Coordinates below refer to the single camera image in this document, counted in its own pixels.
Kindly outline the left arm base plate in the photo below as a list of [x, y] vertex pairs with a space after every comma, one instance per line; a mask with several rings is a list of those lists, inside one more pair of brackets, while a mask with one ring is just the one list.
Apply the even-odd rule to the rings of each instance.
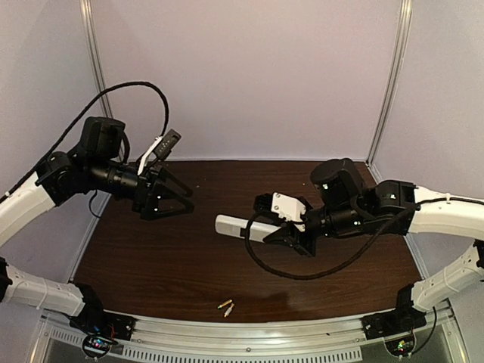
[[70, 326], [85, 334], [98, 334], [114, 340], [130, 341], [136, 319], [129, 315], [112, 312], [82, 312], [78, 316], [67, 316]]

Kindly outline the right circuit board with LED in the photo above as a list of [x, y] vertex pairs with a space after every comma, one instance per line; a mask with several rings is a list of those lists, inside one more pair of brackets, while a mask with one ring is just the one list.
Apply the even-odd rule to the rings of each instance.
[[413, 333], [384, 340], [386, 351], [393, 357], [404, 358], [413, 353], [416, 347], [416, 337]]

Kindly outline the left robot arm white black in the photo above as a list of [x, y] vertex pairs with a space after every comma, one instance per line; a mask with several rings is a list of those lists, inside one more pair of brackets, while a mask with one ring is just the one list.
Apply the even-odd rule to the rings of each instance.
[[[115, 157], [128, 144], [125, 123], [90, 116], [78, 144], [69, 152], [54, 151], [1, 202], [1, 242], [5, 244], [38, 216], [76, 194], [103, 191], [116, 200], [130, 200], [143, 220], [192, 213], [193, 191], [161, 166], [181, 136], [174, 130], [155, 139], [138, 166]], [[1, 261], [1, 301], [61, 313], [86, 334], [111, 334], [113, 317], [87, 284], [60, 284], [27, 274]]]

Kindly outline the left aluminium frame post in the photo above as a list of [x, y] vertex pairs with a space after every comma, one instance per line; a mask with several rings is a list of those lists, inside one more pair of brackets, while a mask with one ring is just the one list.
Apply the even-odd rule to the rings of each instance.
[[[95, 22], [92, 11], [92, 1], [81, 0], [79, 1], [82, 25], [85, 31], [85, 38], [87, 42], [88, 55], [92, 66], [92, 73], [95, 81], [97, 92], [105, 90], [106, 83], [104, 78], [103, 67], [101, 63], [101, 54], [98, 48], [97, 36], [95, 32]], [[105, 117], [113, 118], [113, 112], [111, 109], [110, 101], [107, 95], [100, 98], [100, 105], [102, 113]], [[118, 161], [122, 161], [124, 157], [124, 147], [121, 145], [121, 149], [118, 156]]]

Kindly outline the gold AAA battery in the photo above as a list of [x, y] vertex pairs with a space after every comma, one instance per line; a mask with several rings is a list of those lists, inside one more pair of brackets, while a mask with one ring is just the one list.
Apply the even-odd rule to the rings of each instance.
[[220, 303], [218, 306], [217, 306], [217, 309], [222, 309], [226, 306], [230, 306], [231, 304], [233, 303], [233, 300], [232, 299], [228, 299], [222, 303]]

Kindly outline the white-tipped AAA battery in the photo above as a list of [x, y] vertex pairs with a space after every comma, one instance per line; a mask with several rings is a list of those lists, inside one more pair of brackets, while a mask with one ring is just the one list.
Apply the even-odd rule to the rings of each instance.
[[234, 309], [235, 304], [232, 303], [224, 312], [224, 317], [227, 318]]

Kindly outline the circuit board with led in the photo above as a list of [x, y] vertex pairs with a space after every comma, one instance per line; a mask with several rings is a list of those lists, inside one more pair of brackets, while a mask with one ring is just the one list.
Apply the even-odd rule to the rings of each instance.
[[113, 341], [99, 335], [88, 335], [82, 341], [82, 351], [89, 358], [103, 358], [113, 346]]
[[386, 351], [393, 357], [404, 358], [413, 353], [416, 347], [416, 337], [413, 333], [384, 340]]

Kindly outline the white red remote control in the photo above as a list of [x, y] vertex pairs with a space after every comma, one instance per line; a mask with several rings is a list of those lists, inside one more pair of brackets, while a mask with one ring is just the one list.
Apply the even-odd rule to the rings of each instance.
[[[244, 239], [247, 231], [247, 223], [248, 221], [246, 219], [217, 215], [215, 219], [215, 230], [218, 234]], [[250, 241], [263, 243], [266, 237], [278, 229], [278, 226], [254, 222], [250, 227]]]

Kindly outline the aluminium frame post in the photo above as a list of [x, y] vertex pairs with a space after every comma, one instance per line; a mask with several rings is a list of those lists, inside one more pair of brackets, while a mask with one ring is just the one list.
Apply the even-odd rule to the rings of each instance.
[[366, 163], [373, 166], [377, 157], [377, 152], [383, 140], [386, 124], [392, 109], [396, 91], [398, 87], [399, 76], [405, 59], [405, 53], [408, 46], [408, 38], [411, 30], [411, 20], [413, 13], [413, 1], [400, 1], [400, 10], [396, 27], [396, 37], [392, 51], [392, 60], [389, 68], [389, 75], [386, 81], [383, 102], [380, 108], [377, 127], [368, 152]]
[[[106, 83], [104, 78], [103, 67], [101, 63], [101, 54], [98, 48], [97, 36], [95, 32], [95, 22], [92, 11], [92, 1], [81, 0], [79, 1], [82, 25], [85, 31], [85, 38], [87, 42], [88, 55], [92, 66], [92, 73], [95, 81], [97, 92], [105, 90]], [[102, 113], [105, 117], [113, 118], [113, 112], [111, 109], [110, 101], [107, 95], [100, 98], [100, 105]], [[118, 161], [122, 161], [124, 157], [124, 147], [121, 145], [121, 149], [118, 156]]]

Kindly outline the right aluminium frame post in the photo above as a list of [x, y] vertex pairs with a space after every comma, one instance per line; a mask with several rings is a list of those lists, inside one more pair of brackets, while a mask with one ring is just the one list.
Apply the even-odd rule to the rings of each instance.
[[411, 30], [411, 20], [413, 13], [413, 1], [400, 1], [400, 10], [396, 27], [396, 37], [392, 51], [392, 60], [389, 68], [389, 75], [386, 81], [383, 102], [380, 108], [377, 127], [368, 152], [366, 163], [373, 166], [377, 157], [377, 152], [383, 140], [386, 124], [392, 109], [396, 91], [398, 87], [399, 76], [405, 59], [405, 53], [408, 46], [408, 38]]

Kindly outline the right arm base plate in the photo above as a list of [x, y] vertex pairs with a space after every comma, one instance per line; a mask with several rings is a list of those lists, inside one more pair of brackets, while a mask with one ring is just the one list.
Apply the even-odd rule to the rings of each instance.
[[388, 337], [426, 325], [426, 313], [413, 308], [393, 309], [388, 312], [374, 313], [361, 318], [367, 340]]

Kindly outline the left circuit board with LED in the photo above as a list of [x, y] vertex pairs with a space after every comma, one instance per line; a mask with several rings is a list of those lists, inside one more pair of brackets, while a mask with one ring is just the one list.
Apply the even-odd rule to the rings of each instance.
[[82, 351], [89, 358], [103, 358], [113, 346], [113, 341], [99, 335], [88, 335], [82, 341]]

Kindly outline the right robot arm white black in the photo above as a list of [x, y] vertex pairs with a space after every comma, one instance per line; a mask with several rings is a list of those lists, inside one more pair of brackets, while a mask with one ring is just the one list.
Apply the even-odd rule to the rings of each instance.
[[410, 182], [385, 180], [369, 188], [349, 158], [332, 159], [316, 166], [310, 181], [323, 203], [316, 209], [302, 197], [274, 192], [256, 197], [254, 216], [264, 216], [279, 229], [263, 238], [267, 244], [315, 255], [319, 237], [344, 239], [369, 235], [352, 257], [338, 266], [312, 275], [295, 275], [266, 265], [250, 245], [252, 222], [244, 243], [252, 259], [267, 272], [283, 278], [310, 281], [332, 275], [351, 265], [384, 234], [437, 233], [473, 239], [455, 261], [422, 281], [398, 291], [396, 307], [362, 318], [367, 339], [403, 334], [426, 324], [426, 314], [438, 303], [483, 279], [483, 201], [439, 193]]

